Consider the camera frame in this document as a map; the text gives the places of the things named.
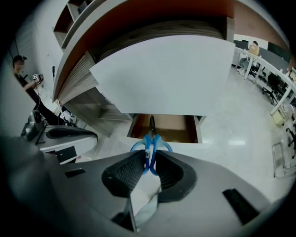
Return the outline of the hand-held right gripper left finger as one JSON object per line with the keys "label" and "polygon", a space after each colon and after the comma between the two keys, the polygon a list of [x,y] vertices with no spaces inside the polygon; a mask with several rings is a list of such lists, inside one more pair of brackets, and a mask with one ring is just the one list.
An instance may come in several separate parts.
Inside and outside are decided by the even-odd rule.
{"label": "hand-held right gripper left finger", "polygon": [[130,195],[144,171],[144,150],[63,165],[46,154],[46,162],[51,182],[46,188],[47,222],[70,228],[101,217],[136,229]]}

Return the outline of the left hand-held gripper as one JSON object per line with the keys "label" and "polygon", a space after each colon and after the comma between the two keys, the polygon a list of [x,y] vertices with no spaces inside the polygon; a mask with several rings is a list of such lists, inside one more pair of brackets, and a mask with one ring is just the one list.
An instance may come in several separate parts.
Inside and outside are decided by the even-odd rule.
{"label": "left hand-held gripper", "polygon": [[59,163],[75,162],[77,153],[91,150],[97,141],[96,133],[71,126],[47,126],[34,139],[43,153],[55,155]]}

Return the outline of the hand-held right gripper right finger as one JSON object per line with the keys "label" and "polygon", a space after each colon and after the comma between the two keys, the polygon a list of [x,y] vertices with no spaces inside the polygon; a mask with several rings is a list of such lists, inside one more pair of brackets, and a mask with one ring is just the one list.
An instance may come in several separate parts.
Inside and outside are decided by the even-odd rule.
{"label": "hand-held right gripper right finger", "polygon": [[142,237],[246,237],[271,205],[221,165],[168,151],[155,159],[163,190]]}

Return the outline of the blue handled scissors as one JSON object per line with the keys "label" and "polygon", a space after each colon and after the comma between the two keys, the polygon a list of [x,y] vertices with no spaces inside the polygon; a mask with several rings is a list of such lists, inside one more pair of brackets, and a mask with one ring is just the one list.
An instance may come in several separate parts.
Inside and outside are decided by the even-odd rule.
{"label": "blue handled scissors", "polygon": [[157,176],[157,172],[154,168],[156,162],[156,151],[159,147],[166,147],[168,151],[172,152],[171,146],[162,140],[161,136],[156,133],[155,119],[154,116],[150,116],[149,121],[149,133],[144,136],[144,138],[135,143],[130,151],[136,150],[140,145],[145,146],[145,164],[143,174],[150,171],[153,175]]}

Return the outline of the white drawer with brown interior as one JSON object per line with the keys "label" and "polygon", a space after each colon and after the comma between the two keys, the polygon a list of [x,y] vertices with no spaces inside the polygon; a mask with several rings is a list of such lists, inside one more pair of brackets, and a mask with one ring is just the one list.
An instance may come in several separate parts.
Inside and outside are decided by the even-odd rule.
{"label": "white drawer with brown interior", "polygon": [[142,139],[145,135],[175,143],[201,143],[202,135],[198,116],[136,114],[127,136]]}

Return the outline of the black swivel office chair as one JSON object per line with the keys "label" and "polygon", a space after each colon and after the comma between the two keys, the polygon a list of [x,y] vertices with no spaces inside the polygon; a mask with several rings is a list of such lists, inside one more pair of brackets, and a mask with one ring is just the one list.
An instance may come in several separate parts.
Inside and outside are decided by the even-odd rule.
{"label": "black swivel office chair", "polygon": [[286,92],[288,84],[285,83],[282,78],[275,74],[269,74],[267,77],[267,85],[262,88],[262,94],[266,94],[270,100],[271,104],[278,103],[277,99],[279,96],[283,96]]}

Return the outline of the grey wooden desk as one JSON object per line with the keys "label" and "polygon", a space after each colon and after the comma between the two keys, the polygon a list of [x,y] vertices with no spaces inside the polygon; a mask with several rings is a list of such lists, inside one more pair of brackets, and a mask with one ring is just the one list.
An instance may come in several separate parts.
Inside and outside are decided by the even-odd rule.
{"label": "grey wooden desk", "polygon": [[53,99],[109,137],[116,120],[131,120],[97,89],[95,64],[133,44],[163,36],[200,35],[233,41],[234,0],[93,0],[78,17],[55,75]]}

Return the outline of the long white office desk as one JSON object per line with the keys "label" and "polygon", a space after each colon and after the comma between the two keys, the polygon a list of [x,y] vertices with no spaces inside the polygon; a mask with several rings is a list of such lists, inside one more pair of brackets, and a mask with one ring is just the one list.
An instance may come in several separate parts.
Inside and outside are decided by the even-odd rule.
{"label": "long white office desk", "polygon": [[270,64],[265,59],[263,59],[262,56],[255,56],[252,53],[249,53],[248,51],[243,50],[243,49],[240,49],[240,48],[237,48],[237,47],[235,47],[234,51],[238,55],[243,54],[246,57],[249,57],[250,58],[249,65],[247,67],[247,72],[244,75],[244,79],[245,80],[247,79],[249,70],[251,68],[251,63],[258,62],[260,64],[259,73],[262,70],[262,67],[265,67],[271,73],[273,73],[275,75],[278,75],[281,78],[281,80],[288,85],[288,88],[287,88],[286,92],[282,96],[281,100],[272,109],[272,111],[270,112],[270,115],[273,115],[280,108],[280,106],[286,101],[286,99],[287,99],[287,97],[288,97],[288,95],[289,95],[289,93],[291,91],[293,92],[293,96],[292,96],[292,99],[291,100],[293,100],[293,98],[296,97],[296,82],[292,81],[286,74],[284,74],[282,69],[278,70],[272,64]]}

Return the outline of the dark desk partition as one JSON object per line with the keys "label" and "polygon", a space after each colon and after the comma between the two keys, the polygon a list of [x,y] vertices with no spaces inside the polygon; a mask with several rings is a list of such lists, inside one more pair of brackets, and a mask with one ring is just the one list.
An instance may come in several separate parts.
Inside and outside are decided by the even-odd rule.
{"label": "dark desk partition", "polygon": [[281,57],[285,61],[290,62],[290,51],[289,50],[283,49],[282,47],[280,47],[274,43],[271,43],[271,42],[268,42],[267,49],[269,51],[271,51],[272,53],[278,55],[279,57]]}

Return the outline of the metal rod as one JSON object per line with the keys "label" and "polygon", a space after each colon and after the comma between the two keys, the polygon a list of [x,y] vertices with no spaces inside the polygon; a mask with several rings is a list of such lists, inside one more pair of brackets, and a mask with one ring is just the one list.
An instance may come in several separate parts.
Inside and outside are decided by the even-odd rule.
{"label": "metal rod", "polygon": [[63,113],[62,106],[61,106],[60,102],[57,101],[57,104],[58,104],[58,107],[60,109],[60,114],[62,115],[62,118],[63,118],[63,125],[69,125],[69,121],[64,116],[64,113]]}

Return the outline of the black cantilever chair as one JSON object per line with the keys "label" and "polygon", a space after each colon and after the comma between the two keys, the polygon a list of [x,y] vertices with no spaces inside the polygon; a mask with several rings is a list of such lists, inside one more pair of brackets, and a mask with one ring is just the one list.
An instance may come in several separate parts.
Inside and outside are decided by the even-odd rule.
{"label": "black cantilever chair", "polygon": [[274,177],[296,175],[296,132],[293,128],[284,128],[271,150]]}

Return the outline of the pale green storage box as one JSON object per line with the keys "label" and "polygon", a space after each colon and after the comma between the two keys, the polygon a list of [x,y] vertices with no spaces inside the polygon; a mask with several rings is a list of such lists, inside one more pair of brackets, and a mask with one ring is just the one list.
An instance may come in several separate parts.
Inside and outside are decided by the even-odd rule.
{"label": "pale green storage box", "polygon": [[275,111],[272,115],[272,118],[277,126],[284,125],[286,121],[285,116],[281,113],[280,110]]}

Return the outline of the small black monitor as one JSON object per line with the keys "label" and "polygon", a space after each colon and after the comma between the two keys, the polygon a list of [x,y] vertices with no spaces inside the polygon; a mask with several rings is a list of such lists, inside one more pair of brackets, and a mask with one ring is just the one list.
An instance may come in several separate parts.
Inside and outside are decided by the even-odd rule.
{"label": "small black monitor", "polygon": [[248,50],[249,48],[249,42],[245,40],[234,40],[234,44],[237,48],[240,48],[242,50]]}

